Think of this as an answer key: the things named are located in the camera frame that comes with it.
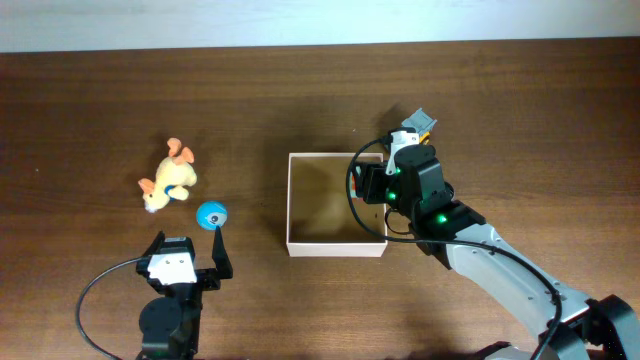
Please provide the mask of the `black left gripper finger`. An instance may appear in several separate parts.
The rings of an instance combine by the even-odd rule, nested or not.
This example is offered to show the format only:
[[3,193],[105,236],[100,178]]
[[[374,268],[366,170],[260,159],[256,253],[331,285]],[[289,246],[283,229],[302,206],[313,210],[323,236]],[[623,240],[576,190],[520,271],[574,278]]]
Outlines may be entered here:
[[223,235],[220,227],[217,227],[215,229],[212,259],[215,264],[215,270],[217,271],[218,277],[220,279],[233,278],[233,267],[231,265],[224,245]]
[[159,248],[162,246],[164,240],[165,240],[164,232],[163,231],[159,231],[158,234],[156,235],[156,237],[154,238],[154,240],[152,241],[152,243],[149,245],[149,247],[143,253],[143,256],[144,257],[150,257],[153,254],[156,254],[158,252]]

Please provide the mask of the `yellow grey toy dump truck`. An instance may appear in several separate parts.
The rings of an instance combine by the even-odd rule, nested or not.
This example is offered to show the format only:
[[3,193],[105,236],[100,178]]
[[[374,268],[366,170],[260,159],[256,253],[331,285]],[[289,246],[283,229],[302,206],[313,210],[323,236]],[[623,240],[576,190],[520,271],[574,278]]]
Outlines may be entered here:
[[436,123],[436,119],[427,115],[422,108],[419,108],[402,122],[402,126],[414,129],[420,136],[420,143],[427,145]]

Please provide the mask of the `multicoloured puzzle cube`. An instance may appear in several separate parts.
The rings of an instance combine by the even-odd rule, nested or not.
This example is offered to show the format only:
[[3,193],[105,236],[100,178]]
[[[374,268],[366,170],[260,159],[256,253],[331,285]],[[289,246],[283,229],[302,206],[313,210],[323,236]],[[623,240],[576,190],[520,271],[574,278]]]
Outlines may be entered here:
[[359,165],[355,165],[350,176],[350,196],[352,199],[361,198],[363,195],[362,188],[362,170]]

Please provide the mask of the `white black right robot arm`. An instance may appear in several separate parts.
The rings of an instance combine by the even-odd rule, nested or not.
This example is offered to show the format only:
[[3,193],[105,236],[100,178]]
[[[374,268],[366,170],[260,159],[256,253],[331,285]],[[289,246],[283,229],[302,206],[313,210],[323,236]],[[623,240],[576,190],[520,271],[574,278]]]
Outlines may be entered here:
[[510,343],[482,352],[486,359],[588,359],[599,347],[606,359],[639,360],[639,319],[610,295],[596,300],[567,286],[511,247],[486,219],[455,199],[432,146],[410,145],[381,163],[351,160],[347,197],[386,204],[409,221],[409,242],[471,280],[536,337],[526,353]]

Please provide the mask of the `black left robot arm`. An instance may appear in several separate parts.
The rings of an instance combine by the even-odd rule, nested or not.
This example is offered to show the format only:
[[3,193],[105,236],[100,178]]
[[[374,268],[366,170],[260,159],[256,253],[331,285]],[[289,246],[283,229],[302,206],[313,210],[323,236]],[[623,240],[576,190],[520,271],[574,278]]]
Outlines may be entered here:
[[198,352],[202,295],[233,277],[220,228],[214,231],[212,268],[195,267],[189,237],[159,232],[136,264],[136,272],[160,295],[141,310],[140,359],[190,360]]

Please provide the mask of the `yellow plush bunny toy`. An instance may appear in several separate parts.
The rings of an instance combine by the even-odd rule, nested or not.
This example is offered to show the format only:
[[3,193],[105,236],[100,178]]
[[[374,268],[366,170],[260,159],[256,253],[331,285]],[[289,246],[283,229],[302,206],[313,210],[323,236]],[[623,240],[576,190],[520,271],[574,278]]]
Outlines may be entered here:
[[189,197],[188,187],[197,183],[198,177],[192,166],[194,154],[183,146],[178,138],[167,140],[168,155],[159,163],[155,179],[142,178],[138,181],[143,195],[144,208],[155,213],[171,201],[185,201]]

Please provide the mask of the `pink open cardboard box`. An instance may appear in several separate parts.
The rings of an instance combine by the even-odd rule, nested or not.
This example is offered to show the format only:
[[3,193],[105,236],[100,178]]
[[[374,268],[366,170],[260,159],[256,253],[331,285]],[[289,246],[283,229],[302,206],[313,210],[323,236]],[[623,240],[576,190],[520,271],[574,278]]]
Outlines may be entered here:
[[386,234],[386,207],[369,206],[345,191],[351,153],[291,153],[288,158],[286,245],[291,257],[380,257],[388,242],[363,230],[354,206],[370,228]]

